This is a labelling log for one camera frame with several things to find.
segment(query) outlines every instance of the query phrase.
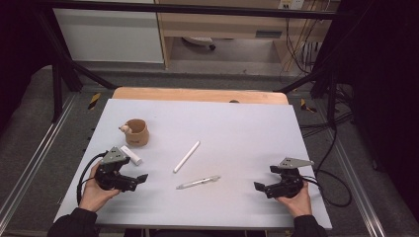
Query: white pen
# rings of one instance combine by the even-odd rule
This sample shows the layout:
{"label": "white pen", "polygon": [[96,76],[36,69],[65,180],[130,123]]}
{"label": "white pen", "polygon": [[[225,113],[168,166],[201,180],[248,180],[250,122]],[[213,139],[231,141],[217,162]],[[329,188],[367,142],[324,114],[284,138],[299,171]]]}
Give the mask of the white pen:
{"label": "white pen", "polygon": [[190,187],[193,187],[193,186],[196,186],[196,185],[203,185],[203,184],[206,184],[208,182],[215,182],[215,181],[219,180],[219,178],[221,178],[221,176],[211,176],[211,177],[204,178],[204,179],[201,179],[201,180],[192,181],[190,183],[186,183],[186,184],[183,184],[183,185],[180,185],[180,186],[176,187],[176,190],[182,190],[182,189],[190,188]]}
{"label": "white pen", "polygon": [[185,157],[181,160],[181,162],[175,167],[175,169],[173,170],[173,173],[176,174],[179,171],[179,169],[183,166],[183,164],[185,164],[188,158],[191,157],[192,153],[194,153],[194,151],[197,149],[199,145],[200,145],[200,142],[197,141],[197,143],[195,143],[195,145],[191,148],[188,154],[186,154]]}

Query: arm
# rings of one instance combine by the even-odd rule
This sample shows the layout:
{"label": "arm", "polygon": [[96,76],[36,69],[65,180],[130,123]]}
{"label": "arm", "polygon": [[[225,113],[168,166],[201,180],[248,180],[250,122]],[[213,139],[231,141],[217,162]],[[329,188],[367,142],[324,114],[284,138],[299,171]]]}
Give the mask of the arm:
{"label": "arm", "polygon": [[293,237],[327,236],[324,228],[317,223],[312,215],[308,182],[304,181],[301,191],[295,197],[277,197],[276,200],[284,204],[293,216]]}
{"label": "arm", "polygon": [[98,162],[91,169],[79,207],[71,214],[59,217],[49,229],[48,237],[99,236],[99,231],[95,228],[98,217],[96,211],[120,193],[119,190],[104,191],[98,186],[94,177],[99,164]]}

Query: person's left hand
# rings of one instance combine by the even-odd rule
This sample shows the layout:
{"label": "person's left hand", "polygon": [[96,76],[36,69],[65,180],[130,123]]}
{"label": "person's left hand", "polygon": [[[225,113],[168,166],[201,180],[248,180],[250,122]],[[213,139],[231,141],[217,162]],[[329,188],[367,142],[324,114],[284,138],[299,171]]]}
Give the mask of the person's left hand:
{"label": "person's left hand", "polygon": [[98,169],[100,162],[98,162],[94,167],[92,167],[89,181],[86,182],[84,187],[83,197],[80,201],[79,207],[87,209],[93,212],[98,211],[105,203],[112,197],[118,195],[120,190],[102,190],[99,185],[96,183],[95,174]]}

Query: floor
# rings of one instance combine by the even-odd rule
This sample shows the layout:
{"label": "floor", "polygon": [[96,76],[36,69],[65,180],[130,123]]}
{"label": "floor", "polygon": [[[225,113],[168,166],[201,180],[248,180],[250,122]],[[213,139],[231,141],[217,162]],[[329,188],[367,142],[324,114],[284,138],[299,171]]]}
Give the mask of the floor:
{"label": "floor", "polygon": [[[124,72],[109,70],[111,66],[96,69],[105,79],[124,86],[261,91],[280,89],[304,76],[297,69],[282,70],[281,61],[268,40],[215,39],[214,43],[216,50],[211,51],[176,39],[168,69],[162,69],[161,65],[135,65]],[[9,127],[1,135],[0,170],[3,172],[0,179],[8,181],[0,190],[0,231],[5,231],[2,236],[24,236],[25,233],[28,234],[25,236],[45,236],[53,222],[59,200],[67,191],[106,100],[112,97],[112,91],[82,79],[86,86],[81,93],[65,93],[71,105],[64,112],[65,120],[51,124],[50,71],[38,72]],[[300,125],[324,122],[325,100],[311,100],[310,87],[307,83],[288,94]],[[92,96],[98,92],[101,98],[95,109],[87,110]],[[305,99],[305,109],[301,108],[301,99]],[[336,108],[337,116],[350,111],[345,104],[337,104]],[[386,173],[373,169],[371,156],[356,125],[349,120],[342,123],[337,137],[323,168],[352,184],[354,200],[344,208],[327,205],[334,226],[329,235],[419,236],[418,223]],[[304,140],[314,162],[323,157],[332,140],[333,132],[327,129]],[[327,184],[326,195],[331,201],[343,203],[348,199],[340,183],[327,176],[318,179]],[[119,229],[103,232],[121,236]],[[286,236],[284,230],[269,234]]]}

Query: wooden panel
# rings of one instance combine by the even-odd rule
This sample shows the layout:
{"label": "wooden panel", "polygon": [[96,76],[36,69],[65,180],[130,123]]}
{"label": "wooden panel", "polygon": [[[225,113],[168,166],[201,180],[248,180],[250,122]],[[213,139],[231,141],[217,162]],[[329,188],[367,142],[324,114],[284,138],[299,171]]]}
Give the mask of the wooden panel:
{"label": "wooden panel", "polygon": [[227,103],[235,100],[246,104],[288,104],[287,96],[283,93],[137,87],[120,87],[115,90],[113,99]]}

